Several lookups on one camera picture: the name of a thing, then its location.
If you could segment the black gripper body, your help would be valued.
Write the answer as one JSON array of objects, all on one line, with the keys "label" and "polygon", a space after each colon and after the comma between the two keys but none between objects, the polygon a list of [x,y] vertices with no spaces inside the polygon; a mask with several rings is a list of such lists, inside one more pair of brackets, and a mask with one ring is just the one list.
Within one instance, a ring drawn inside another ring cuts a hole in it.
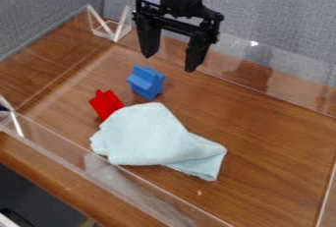
[{"label": "black gripper body", "polygon": [[224,15],[204,5],[204,0],[135,0],[133,21],[141,14],[155,20],[161,30],[192,37],[200,33],[217,42]]}]

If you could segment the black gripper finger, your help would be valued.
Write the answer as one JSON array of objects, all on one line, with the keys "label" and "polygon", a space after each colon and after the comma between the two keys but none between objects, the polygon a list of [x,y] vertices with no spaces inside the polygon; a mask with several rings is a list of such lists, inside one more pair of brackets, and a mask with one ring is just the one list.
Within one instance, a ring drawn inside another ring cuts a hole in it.
[{"label": "black gripper finger", "polygon": [[159,51],[161,27],[155,20],[141,14],[135,18],[140,51],[145,58],[149,58]]},{"label": "black gripper finger", "polygon": [[211,39],[200,33],[193,34],[187,48],[185,71],[188,73],[195,72],[204,63],[209,47]]}]

